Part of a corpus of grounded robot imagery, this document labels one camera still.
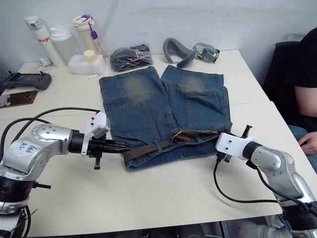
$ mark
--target white table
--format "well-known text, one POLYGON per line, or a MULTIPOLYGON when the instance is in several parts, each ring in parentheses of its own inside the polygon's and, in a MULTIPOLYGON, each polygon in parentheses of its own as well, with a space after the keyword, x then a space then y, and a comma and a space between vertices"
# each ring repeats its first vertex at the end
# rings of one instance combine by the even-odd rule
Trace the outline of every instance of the white table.
MULTIPOLYGON (((153 66, 161 76, 167 67, 164 55, 153 56, 153 66)), ((28 73, 35 63, 25 63, 20 72, 28 73)), ((230 104, 268 101, 267 96, 252 75, 239 51, 223 51, 215 64, 194 60, 186 70, 224 74, 224 85, 228 89, 230 104)), ((88 79, 91 75, 73 75, 69 67, 52 67, 52 83, 45 91, 38 92, 32 105, 19 108, 1 109, 0 119, 17 119, 21 115, 33 117, 43 111, 59 107, 82 107, 103 110, 99 79, 110 76, 109 64, 104 75, 88 79)), ((34 90, 34 88, 15 88, 4 94, 34 90)), ((54 115, 83 114, 80 111, 63 111, 54 115)))
MULTIPOLYGON (((231 105, 232 132, 241 134, 246 124, 250 136, 265 146, 289 152, 297 171, 317 194, 316 174, 271 102, 231 105)), ((46 117, 46 120, 84 131, 91 115, 46 117)), ((0 121, 0 131, 9 121, 0 121)), ((11 141, 17 132, 8 136, 11 141)), ((141 171, 128 172, 123 158, 104 154, 101 170, 94 159, 78 154, 54 156, 38 179, 52 189, 31 192, 30 236, 57 236, 113 232, 152 227, 213 222, 281 212, 277 204, 240 204, 222 197, 213 182, 214 156, 177 161, 141 171)), ((274 199, 256 171, 232 158, 220 163, 220 187, 237 199, 274 199)))
MULTIPOLYGON (((167 63, 153 56, 161 76, 167 63)), ((28 72, 25 63, 20 72, 28 72)), ((216 64, 195 60, 187 70, 223 73, 228 88, 232 132, 241 134, 254 126, 250 135, 265 146, 289 152, 298 172, 317 194, 316 174, 289 131, 276 107, 266 97, 238 51, 221 52, 216 64)), ((72 75, 69 68, 53 68, 53 82, 39 92, 34 104, 0 110, 0 132, 13 119, 34 116, 56 107, 102 109, 99 78, 72 75)), ((110 68, 104 76, 114 75, 110 68)), ((6 93, 32 89, 13 89, 6 93)), ((84 132, 90 112, 63 111, 46 120, 84 132)), ((18 127, 12 128, 11 141, 18 127)), ((281 212, 277 204, 238 204, 222 197, 213 182, 214 156, 178 161, 142 171, 127 171, 123 158, 104 154, 101 170, 93 170, 94 159, 77 154, 55 156, 39 182, 52 189, 34 189, 29 206, 39 208, 32 217, 30 236, 57 236, 113 232, 271 215, 281 212)), ((274 199, 257 173, 245 162, 232 158, 221 163, 218 181, 229 196, 237 199, 274 199)))

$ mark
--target plastic bag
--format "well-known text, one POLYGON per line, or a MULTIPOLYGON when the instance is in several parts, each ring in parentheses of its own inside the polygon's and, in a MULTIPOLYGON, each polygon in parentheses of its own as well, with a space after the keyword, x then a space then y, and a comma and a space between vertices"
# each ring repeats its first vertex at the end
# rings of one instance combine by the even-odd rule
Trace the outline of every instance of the plastic bag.
POLYGON ((117 72, 151 65, 152 63, 150 48, 147 45, 120 48, 110 56, 111 69, 117 72))

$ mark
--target jeans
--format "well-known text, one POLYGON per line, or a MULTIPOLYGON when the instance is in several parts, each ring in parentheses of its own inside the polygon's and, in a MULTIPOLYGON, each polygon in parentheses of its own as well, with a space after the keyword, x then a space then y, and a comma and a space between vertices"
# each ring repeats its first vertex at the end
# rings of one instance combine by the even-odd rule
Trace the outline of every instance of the jeans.
MULTIPOLYGON (((295 136, 296 140, 299 140, 304 135, 308 133, 304 128, 295 125, 288 125, 290 130, 292 131, 293 135, 295 136)), ((313 169, 317 174, 317 154, 313 155, 306 155, 307 159, 309 160, 310 164, 312 165, 313 169)))
POLYGON ((101 94, 111 122, 111 135, 138 148, 154 144, 157 150, 128 161, 142 169, 175 160, 216 154, 215 138, 196 143, 159 143, 180 128, 230 131, 227 89, 223 75, 186 71, 168 66, 159 78, 154 67, 100 79, 101 94))

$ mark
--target white bottle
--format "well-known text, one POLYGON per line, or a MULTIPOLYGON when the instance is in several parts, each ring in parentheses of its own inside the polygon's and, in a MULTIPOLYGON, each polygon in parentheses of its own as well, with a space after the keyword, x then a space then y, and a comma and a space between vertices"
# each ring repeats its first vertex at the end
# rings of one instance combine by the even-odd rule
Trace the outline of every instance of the white bottle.
POLYGON ((38 40, 43 50, 48 54, 51 62, 56 67, 64 66, 65 63, 62 57, 59 55, 52 42, 51 36, 47 28, 43 25, 38 16, 28 16, 24 18, 24 21, 32 30, 34 37, 38 40))
POLYGON ((84 55, 75 55, 68 62, 73 74, 103 74, 106 63, 102 55, 87 50, 84 55))
POLYGON ((73 24, 78 32, 78 35, 84 43, 85 50, 93 50, 96 54, 99 54, 99 50, 95 45, 93 38, 90 35, 90 27, 95 27, 95 21, 90 15, 81 15, 73 19, 73 24))
POLYGON ((59 53, 65 62, 69 62, 73 55, 80 55, 80 49, 74 37, 64 29, 52 27, 50 29, 52 40, 58 48, 59 53))

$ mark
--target brown belt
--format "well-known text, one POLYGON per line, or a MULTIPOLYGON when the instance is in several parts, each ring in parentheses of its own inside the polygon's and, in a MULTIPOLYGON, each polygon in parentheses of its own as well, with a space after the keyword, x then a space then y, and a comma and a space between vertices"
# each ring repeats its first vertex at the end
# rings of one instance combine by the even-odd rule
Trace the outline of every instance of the brown belt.
MULTIPOLYGON (((215 135, 219 135, 219 132, 214 130, 195 130, 195 129, 189 129, 189 128, 177 128, 176 130, 172 131, 169 139, 160 142, 159 145, 163 149, 167 146, 174 144, 176 140, 196 143, 197 140, 195 138, 191 138, 185 135, 185 133, 189 133, 189 132, 205 134, 205 136, 201 137, 202 140, 206 140, 215 135)), ((124 163, 127 164, 128 161, 138 158, 147 153, 156 151, 157 149, 158 148, 155 144, 150 144, 150 145, 145 145, 145 146, 136 148, 134 150, 130 150, 124 154, 124 163)))

